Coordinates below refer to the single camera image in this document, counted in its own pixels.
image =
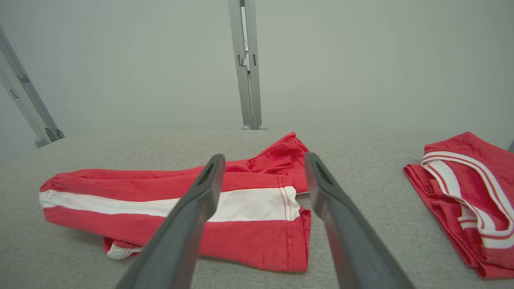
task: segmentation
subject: red and white clothing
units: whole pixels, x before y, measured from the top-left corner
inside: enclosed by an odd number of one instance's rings
[[[228,161],[199,254],[306,272],[310,211],[295,197],[307,191],[307,151],[290,133],[254,158]],[[61,173],[41,187],[40,203],[48,222],[102,235],[105,253],[123,259],[142,250],[202,169]]]
[[[403,170],[467,265],[514,278],[514,154],[468,132],[426,145]]]

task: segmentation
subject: red garment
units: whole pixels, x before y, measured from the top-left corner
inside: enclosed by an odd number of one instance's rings
[[[307,191],[307,151],[290,133],[254,158],[227,162],[199,254],[306,272],[310,211],[295,196]],[[202,169],[61,173],[41,187],[40,202],[48,222],[102,235],[105,253],[123,259],[141,251]]]
[[[470,132],[428,144],[403,171],[462,259],[483,278],[514,278],[514,154]]]

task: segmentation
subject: gray tablecloth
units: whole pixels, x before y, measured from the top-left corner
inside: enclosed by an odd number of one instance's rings
[[[0,170],[0,287],[112,288],[134,258],[116,261],[94,234],[46,223],[40,185],[79,169],[179,170],[216,153],[250,158],[287,131],[125,132],[67,137]],[[402,172],[423,146],[450,136],[416,132],[298,132],[382,238],[417,288],[514,288],[481,280],[460,259]],[[297,196],[310,208],[308,195]],[[274,273],[200,258],[193,288],[334,288],[334,265],[322,221],[313,214],[309,270]]]

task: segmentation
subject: folded clothing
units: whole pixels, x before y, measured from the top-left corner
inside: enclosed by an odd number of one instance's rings
[[[307,191],[306,152],[290,133],[254,158],[228,161],[199,254],[306,272],[311,216],[295,199]],[[202,169],[61,173],[41,187],[40,203],[46,221],[102,235],[105,253],[123,259],[142,251]]]
[[[468,266],[514,278],[514,154],[467,132],[403,171]]]

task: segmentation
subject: metal frame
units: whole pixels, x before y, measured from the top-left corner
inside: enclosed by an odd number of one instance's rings
[[[38,147],[63,138],[64,134],[54,122],[1,27],[0,52],[2,54],[0,80],[5,89],[10,92],[14,103],[16,103],[18,109],[20,109],[20,112],[38,136],[36,140]],[[16,75],[21,89],[17,90],[14,88],[13,81],[9,80],[8,77],[11,74],[10,72]]]
[[[250,70],[244,65],[246,50],[241,7],[245,7]],[[228,0],[228,10],[230,26],[232,27],[232,44],[241,99],[241,111],[243,113],[243,130],[267,130],[268,128],[262,125],[261,117],[255,0]]]

